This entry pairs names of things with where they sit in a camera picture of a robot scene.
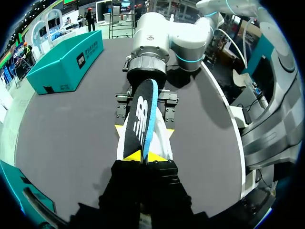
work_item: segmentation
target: new balance logo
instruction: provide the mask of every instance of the new balance logo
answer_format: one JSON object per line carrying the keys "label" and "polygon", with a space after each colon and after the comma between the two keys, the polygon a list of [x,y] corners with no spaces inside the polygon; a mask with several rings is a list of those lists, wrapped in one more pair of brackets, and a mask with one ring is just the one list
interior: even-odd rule
{"label": "new balance logo", "polygon": [[147,100],[143,100],[142,96],[138,98],[137,111],[135,115],[138,117],[138,121],[134,122],[133,131],[135,135],[139,138],[140,144],[143,144],[143,133],[146,129],[146,119],[147,119]]}

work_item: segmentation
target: black cable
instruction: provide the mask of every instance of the black cable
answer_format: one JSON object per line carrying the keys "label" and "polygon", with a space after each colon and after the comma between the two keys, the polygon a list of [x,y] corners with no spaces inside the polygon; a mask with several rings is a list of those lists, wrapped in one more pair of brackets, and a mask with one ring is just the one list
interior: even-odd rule
{"label": "black cable", "polygon": [[256,101],[256,100],[257,100],[257,99],[255,99],[255,100],[251,103],[251,105],[245,107],[245,108],[248,108],[248,107],[249,107],[249,109],[248,109],[247,111],[250,111],[252,105],[254,105],[254,104],[256,104],[256,103],[259,103],[260,101],[266,101],[266,99],[263,99],[263,100],[260,100],[260,101]]}
{"label": "black cable", "polygon": [[242,105],[242,104],[238,104],[237,106],[239,106],[239,105],[241,105],[241,106],[242,106],[242,108],[244,108],[244,105]]}
{"label": "black cable", "polygon": [[257,99],[258,99],[258,98],[256,98],[256,99],[251,103],[251,105],[246,106],[245,108],[250,107],[250,108],[249,108],[249,110],[250,110],[250,109],[251,109],[251,106],[254,104],[254,102],[255,102]]}
{"label": "black cable", "polygon": [[262,174],[262,172],[261,172],[261,170],[260,169],[258,169],[258,171],[259,171],[259,173],[261,174],[261,178],[258,180],[258,181],[260,181],[260,180],[263,180],[263,182],[265,183],[265,185],[267,185],[267,183],[265,182],[265,180],[264,180],[264,178],[263,178],[263,174]]}

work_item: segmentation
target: sign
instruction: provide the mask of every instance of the sign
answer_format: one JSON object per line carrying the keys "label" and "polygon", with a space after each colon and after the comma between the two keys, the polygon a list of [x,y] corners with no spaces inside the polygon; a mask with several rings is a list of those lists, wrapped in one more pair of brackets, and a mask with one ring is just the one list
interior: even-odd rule
{"label": "sign", "polygon": [[67,4],[67,3],[70,3],[70,2],[73,2],[75,0],[63,0],[63,4]]}
{"label": "sign", "polygon": [[81,54],[79,54],[76,60],[79,68],[81,69],[86,63],[84,53],[82,52]]}

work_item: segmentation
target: white wall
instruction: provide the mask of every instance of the white wall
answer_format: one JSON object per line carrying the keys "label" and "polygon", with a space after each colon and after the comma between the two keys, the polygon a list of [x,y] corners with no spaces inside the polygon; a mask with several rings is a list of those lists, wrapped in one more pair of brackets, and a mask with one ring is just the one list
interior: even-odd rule
{"label": "white wall", "polygon": [[12,96],[10,95],[8,90],[6,90],[4,84],[0,82],[0,122],[3,123],[6,112],[10,108],[12,102]]}

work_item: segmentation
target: teal box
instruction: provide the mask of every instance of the teal box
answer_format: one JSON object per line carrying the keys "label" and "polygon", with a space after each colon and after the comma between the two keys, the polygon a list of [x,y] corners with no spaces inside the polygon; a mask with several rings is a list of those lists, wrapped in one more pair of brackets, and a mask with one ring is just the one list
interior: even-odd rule
{"label": "teal box", "polygon": [[29,218],[35,225],[45,222],[45,219],[36,211],[33,205],[24,196],[23,190],[28,187],[35,197],[50,211],[55,212],[55,205],[51,199],[41,193],[20,171],[20,169],[6,164],[0,160],[0,177],[2,177],[5,185],[10,192],[16,204],[20,206],[20,210]]}
{"label": "teal box", "polygon": [[101,31],[64,40],[35,64],[27,79],[37,94],[73,92],[103,49]]}

